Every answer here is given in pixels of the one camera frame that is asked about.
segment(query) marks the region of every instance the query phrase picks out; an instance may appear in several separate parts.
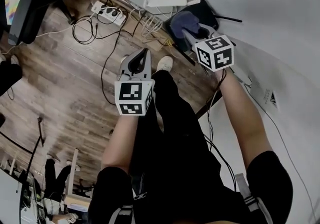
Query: plug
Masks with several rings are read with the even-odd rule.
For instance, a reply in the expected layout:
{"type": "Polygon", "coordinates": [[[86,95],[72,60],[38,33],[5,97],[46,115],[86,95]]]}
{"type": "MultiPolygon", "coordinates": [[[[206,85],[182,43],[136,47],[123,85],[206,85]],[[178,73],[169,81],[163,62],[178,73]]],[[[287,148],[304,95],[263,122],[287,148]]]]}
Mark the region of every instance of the plug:
{"type": "Polygon", "coordinates": [[[117,14],[118,14],[118,9],[116,9],[115,11],[113,11],[113,12],[111,13],[112,16],[116,16],[117,14]]]}

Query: desk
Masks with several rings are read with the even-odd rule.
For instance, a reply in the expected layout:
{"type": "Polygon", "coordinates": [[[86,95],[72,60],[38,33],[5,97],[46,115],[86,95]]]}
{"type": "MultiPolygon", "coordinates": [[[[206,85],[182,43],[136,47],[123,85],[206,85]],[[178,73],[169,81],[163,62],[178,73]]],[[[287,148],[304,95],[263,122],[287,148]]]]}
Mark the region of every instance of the desk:
{"type": "Polygon", "coordinates": [[[20,224],[22,184],[0,169],[0,220],[4,224],[20,224]]]}

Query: person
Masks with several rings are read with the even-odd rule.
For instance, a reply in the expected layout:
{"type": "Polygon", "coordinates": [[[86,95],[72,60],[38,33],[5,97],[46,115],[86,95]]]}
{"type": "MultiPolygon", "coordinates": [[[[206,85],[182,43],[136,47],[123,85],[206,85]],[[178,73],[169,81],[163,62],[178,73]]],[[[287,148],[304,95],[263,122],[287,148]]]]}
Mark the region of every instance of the person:
{"type": "MultiPolygon", "coordinates": [[[[51,222],[58,224],[59,221],[75,218],[76,215],[65,215],[61,208],[63,193],[66,187],[66,180],[71,171],[71,161],[67,161],[58,177],[56,178],[55,163],[60,162],[52,155],[47,154],[45,163],[45,190],[43,196],[43,205],[46,210],[46,223],[51,222]]],[[[80,167],[76,165],[75,171],[80,171],[80,167]]]]}
{"type": "MultiPolygon", "coordinates": [[[[209,151],[191,106],[179,96],[170,75],[172,66],[168,56],[159,62],[152,76],[155,105],[150,104],[145,116],[119,117],[102,157],[89,222],[114,223],[117,211],[133,207],[136,224],[267,223],[261,211],[250,212],[242,195],[223,185],[221,165],[209,151]],[[163,120],[163,133],[155,106],[163,120]]],[[[216,72],[218,79],[223,74],[216,72]]],[[[262,200],[273,224],[284,224],[293,187],[270,146],[262,118],[230,70],[220,90],[251,194],[262,200]]],[[[133,217],[124,220],[126,215],[118,215],[123,219],[116,223],[130,224],[133,217]]]]}
{"type": "Polygon", "coordinates": [[[11,63],[3,54],[0,54],[0,96],[7,92],[17,81],[22,78],[22,69],[18,58],[11,56],[11,63]]]}

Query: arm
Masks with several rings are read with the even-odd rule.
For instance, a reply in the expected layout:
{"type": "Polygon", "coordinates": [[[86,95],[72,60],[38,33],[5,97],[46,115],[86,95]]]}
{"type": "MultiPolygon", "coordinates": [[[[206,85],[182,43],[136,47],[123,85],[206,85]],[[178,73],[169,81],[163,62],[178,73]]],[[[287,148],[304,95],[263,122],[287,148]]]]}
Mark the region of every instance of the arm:
{"type": "MultiPolygon", "coordinates": [[[[222,70],[216,72],[217,78],[222,70]]],[[[265,151],[272,151],[260,113],[233,75],[227,69],[226,77],[220,86],[226,111],[239,142],[245,168],[265,151]]]]}
{"type": "Polygon", "coordinates": [[[120,116],[102,157],[102,168],[118,167],[129,173],[138,116],[120,116]]]}

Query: white wall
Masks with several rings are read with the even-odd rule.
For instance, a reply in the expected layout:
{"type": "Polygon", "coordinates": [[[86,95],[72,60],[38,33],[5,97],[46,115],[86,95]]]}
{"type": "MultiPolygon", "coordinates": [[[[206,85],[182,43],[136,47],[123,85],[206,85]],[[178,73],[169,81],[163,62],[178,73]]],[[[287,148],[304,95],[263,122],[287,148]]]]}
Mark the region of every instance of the white wall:
{"type": "MultiPolygon", "coordinates": [[[[317,205],[320,200],[320,0],[207,1],[217,13],[243,20],[236,23],[221,19],[220,32],[237,44],[235,60],[243,70],[237,73],[243,77],[253,74],[274,91],[278,111],[269,109],[270,115],[284,134],[293,161],[317,205]]],[[[222,106],[216,108],[215,142],[236,170],[244,170],[239,164],[240,150],[225,110],[222,106]]],[[[308,223],[311,209],[307,195],[275,128],[268,117],[263,119],[271,144],[293,182],[294,199],[288,223],[308,223]]],[[[228,173],[223,176],[231,182],[228,173]]]]}
{"type": "Polygon", "coordinates": [[[208,0],[220,30],[279,58],[320,87],[320,0],[208,0]]]}
{"type": "MultiPolygon", "coordinates": [[[[317,207],[317,201],[320,200],[320,105],[318,103],[320,89],[272,55],[244,42],[233,40],[237,44],[237,60],[233,67],[235,72],[247,83],[250,81],[245,74],[253,73],[262,85],[274,91],[278,110],[271,105],[267,111],[281,131],[293,162],[310,192],[319,218],[320,209],[317,207]]],[[[261,115],[271,145],[292,179],[293,205],[288,223],[309,223],[309,220],[312,220],[311,206],[306,191],[289,160],[274,124],[264,112],[261,111],[261,115]]],[[[214,143],[230,162],[235,173],[245,172],[236,135],[222,100],[211,109],[210,118],[214,129],[214,143]]],[[[208,135],[206,115],[201,118],[200,124],[208,135]]],[[[232,188],[229,172],[223,164],[222,166],[222,179],[232,188]]]]}

